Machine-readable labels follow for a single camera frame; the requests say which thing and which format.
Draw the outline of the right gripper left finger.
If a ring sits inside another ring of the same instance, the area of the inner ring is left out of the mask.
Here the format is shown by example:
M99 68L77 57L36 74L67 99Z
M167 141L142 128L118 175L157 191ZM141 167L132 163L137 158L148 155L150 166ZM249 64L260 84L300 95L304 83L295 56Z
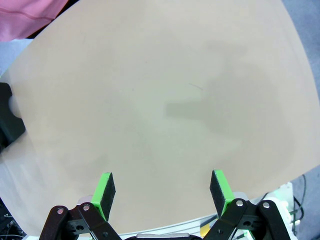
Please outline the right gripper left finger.
M102 174L91 200L71 210L63 205L50 210L39 238L77 240L80 235L90 234L93 240L118 240L119 235L108 222L115 193L113 174Z

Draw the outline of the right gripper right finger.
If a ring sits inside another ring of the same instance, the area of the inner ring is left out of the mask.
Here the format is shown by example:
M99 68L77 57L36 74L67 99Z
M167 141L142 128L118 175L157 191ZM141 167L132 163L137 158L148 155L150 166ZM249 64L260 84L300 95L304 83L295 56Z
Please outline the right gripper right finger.
M289 240L290 235L272 200L257 204L236 198L222 170L211 174L210 192L218 218L204 240L231 240L238 230L246 230L255 240Z

